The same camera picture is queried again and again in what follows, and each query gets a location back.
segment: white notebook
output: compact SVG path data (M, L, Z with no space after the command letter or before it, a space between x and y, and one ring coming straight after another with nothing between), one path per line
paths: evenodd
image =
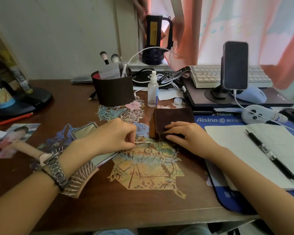
M254 144L246 129L254 133L294 174L294 136L285 127L270 124L205 127L219 145L230 149L257 172L283 189L294 189L294 181L287 179ZM237 190L226 175L225 179L232 190Z

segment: red pencil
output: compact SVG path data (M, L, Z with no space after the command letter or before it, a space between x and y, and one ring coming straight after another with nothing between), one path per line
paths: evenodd
M13 122L13 121L16 121L16 120L19 120L19 119L23 119L23 118L31 117L32 115L33 115L33 113L28 113L28 114L21 115L21 116L18 116L18 117L12 118L12 119L8 119L8 120L5 120L5 121L0 122L0 125L8 124L8 123L10 123L10 122Z

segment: wristwatch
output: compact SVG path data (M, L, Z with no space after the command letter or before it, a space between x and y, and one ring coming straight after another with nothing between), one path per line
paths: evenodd
M58 162L58 157L62 154L62 152L58 151L54 153L50 158L47 158L44 161L44 164L48 165L50 167L52 177L55 181L55 183L60 187L60 189L64 189L70 185L71 178L68 179L61 169L61 166Z

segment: keyboard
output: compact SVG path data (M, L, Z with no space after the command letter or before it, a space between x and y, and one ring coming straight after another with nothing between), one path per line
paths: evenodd
M197 65L191 67L191 78L196 88L213 88L220 85L221 65ZM272 80L260 66L248 67L248 83L255 87L272 87Z

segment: yellow label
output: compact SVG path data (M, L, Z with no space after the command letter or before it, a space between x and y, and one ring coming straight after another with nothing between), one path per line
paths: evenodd
M158 22L150 22L150 45L157 45L157 28Z

